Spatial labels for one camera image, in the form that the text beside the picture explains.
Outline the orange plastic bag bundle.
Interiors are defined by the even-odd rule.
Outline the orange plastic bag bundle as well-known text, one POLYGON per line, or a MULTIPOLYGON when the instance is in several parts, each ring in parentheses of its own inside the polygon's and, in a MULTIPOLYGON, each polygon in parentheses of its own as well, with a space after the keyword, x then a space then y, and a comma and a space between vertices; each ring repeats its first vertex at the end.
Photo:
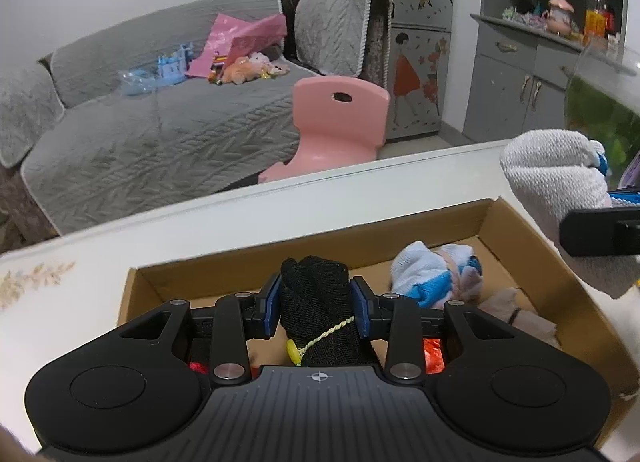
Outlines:
POLYGON ((437 374, 445 367, 440 341, 437 338, 424 338, 423 350, 427 374, 437 374))

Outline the white blue sock bundle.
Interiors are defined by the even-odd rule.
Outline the white blue sock bundle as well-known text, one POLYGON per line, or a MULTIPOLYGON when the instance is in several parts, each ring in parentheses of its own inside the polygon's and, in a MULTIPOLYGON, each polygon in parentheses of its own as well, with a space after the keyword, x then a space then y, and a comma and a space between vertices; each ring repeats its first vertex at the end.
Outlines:
POLYGON ((483 287, 483 269, 470 245, 429 249, 415 241, 390 264, 390 286, 393 293, 416 300, 420 308, 442 309, 450 299, 476 300, 483 287))

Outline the grey white sock bundle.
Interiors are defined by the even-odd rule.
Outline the grey white sock bundle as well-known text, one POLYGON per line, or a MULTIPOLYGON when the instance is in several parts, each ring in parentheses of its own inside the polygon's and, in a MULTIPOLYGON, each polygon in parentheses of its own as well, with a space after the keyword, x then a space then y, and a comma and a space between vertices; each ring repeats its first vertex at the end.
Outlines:
POLYGON ((577 277, 613 299, 639 281, 639 258, 573 258, 560 244, 561 220, 575 209, 634 205, 608 194, 603 145, 577 131, 532 130, 503 149, 500 164, 510 188, 577 277))

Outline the black sock yellow band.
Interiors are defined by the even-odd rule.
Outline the black sock yellow band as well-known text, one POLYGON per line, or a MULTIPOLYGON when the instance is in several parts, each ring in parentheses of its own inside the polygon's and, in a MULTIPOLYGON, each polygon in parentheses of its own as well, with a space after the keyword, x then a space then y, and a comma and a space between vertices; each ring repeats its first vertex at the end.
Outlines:
POLYGON ((293 364, 322 368, 378 363, 370 341, 359 335, 344 263, 316 256, 288 258, 280 276, 280 323, 293 364))

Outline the black sock red band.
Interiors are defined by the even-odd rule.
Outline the black sock red band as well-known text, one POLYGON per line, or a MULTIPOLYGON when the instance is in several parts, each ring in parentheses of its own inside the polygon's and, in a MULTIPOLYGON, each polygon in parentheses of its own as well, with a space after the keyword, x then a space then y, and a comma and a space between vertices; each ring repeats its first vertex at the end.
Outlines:
POLYGON ((200 374, 207 374, 209 372, 208 364, 204 364, 204 362, 200 361, 190 361, 189 368, 192 371, 200 374))

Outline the brown cardboard box tray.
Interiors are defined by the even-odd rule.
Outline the brown cardboard box tray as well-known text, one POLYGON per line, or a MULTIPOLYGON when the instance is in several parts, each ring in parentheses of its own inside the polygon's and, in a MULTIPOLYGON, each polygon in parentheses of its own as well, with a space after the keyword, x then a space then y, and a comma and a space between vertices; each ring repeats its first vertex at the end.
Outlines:
POLYGON ((564 352, 590 364, 608 382, 609 440, 639 400, 639 370, 620 335, 548 241, 507 201, 486 199, 346 229, 130 269, 118 321, 126 323, 180 298, 195 306, 235 292, 256 292, 283 260, 318 256, 344 263, 376 294, 390 286, 390 264, 414 241, 436 248, 467 244, 483 268, 482 298, 516 287, 526 308, 555 323, 564 352))

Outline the glass fish bowl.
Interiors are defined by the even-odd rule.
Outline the glass fish bowl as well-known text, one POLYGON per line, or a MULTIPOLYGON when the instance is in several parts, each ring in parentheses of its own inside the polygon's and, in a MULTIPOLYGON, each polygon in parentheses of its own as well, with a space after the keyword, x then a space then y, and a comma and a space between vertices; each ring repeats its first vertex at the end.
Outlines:
POLYGON ((593 38, 565 95, 565 126, 601 142, 612 189, 639 186, 639 53, 593 38))

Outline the orange drink bottle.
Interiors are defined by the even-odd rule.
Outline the orange drink bottle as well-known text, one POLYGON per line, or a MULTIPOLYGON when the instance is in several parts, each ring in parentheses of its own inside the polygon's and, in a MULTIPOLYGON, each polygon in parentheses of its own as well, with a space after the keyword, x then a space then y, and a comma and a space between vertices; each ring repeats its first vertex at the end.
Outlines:
POLYGON ((585 10, 584 45, 593 39, 604 38, 608 20, 606 19, 604 0, 587 0, 585 10))

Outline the pink teapot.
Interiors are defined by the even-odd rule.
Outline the pink teapot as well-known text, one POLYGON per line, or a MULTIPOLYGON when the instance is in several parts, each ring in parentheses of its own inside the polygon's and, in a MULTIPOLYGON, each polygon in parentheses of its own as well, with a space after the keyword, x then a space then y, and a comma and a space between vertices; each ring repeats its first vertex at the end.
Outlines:
POLYGON ((570 36, 573 14, 574 6, 567 0, 549 0, 548 8, 542 14, 546 31, 562 37, 570 36))

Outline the pink plastic child chair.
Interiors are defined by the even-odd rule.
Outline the pink plastic child chair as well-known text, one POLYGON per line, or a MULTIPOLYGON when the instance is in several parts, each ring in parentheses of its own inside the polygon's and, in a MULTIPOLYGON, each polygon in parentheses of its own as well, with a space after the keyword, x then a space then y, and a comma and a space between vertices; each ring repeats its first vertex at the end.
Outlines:
POLYGON ((390 94, 377 84, 346 76, 316 76, 293 88, 298 148, 287 163, 264 170, 258 181, 296 177, 373 162, 385 142, 390 94))

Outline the grey shelf cabinet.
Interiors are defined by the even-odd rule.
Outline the grey shelf cabinet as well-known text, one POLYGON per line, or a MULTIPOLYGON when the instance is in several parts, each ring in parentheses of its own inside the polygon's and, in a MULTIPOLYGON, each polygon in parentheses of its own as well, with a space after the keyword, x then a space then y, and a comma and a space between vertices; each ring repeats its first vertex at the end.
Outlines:
MULTIPOLYGON (((474 142, 561 128, 568 80, 584 47, 587 0, 574 6, 572 32, 546 31, 549 0, 482 0, 464 135, 474 142)), ((623 39, 627 0, 604 0, 608 34, 623 39)))

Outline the grey covered sofa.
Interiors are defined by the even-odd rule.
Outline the grey covered sofa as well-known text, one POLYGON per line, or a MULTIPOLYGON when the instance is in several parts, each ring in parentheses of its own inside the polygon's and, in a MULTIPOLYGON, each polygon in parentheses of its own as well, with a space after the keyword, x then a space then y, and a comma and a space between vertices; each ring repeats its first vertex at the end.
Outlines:
POLYGON ((200 0, 3 65, 3 249, 252 185, 298 147, 297 81, 386 85, 392 10, 392 0, 200 0), (279 77, 236 86, 194 77, 126 93, 126 73, 151 70, 183 44, 201 53, 220 14, 285 18, 285 37, 266 50, 279 77))

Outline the blue toy castle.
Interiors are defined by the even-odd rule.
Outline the blue toy castle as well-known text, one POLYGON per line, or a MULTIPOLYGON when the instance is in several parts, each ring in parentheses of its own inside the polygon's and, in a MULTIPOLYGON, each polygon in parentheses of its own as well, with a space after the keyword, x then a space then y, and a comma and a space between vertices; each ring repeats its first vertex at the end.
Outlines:
POLYGON ((181 84, 188 78, 186 72, 189 70, 193 60, 193 44, 182 44, 170 55, 161 55, 156 61, 157 81, 161 86, 173 86, 181 84))

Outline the pink plastic bag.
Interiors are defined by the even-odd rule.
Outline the pink plastic bag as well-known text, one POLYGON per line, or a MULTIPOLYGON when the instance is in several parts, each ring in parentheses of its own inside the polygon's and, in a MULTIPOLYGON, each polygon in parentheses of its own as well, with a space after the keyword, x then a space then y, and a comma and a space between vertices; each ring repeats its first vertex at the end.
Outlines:
POLYGON ((218 14, 201 53, 190 63, 186 75, 207 78, 214 62, 225 70, 241 56, 262 52, 280 44, 288 33, 283 14, 273 14, 258 21, 248 22, 218 14))

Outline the flower decorated refrigerator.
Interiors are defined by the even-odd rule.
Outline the flower decorated refrigerator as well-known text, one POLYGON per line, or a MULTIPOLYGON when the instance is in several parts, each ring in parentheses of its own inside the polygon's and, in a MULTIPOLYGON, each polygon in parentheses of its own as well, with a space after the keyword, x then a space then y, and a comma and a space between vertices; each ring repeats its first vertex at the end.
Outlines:
POLYGON ((453 7, 454 0, 393 0, 386 133, 392 141, 439 132, 453 7))

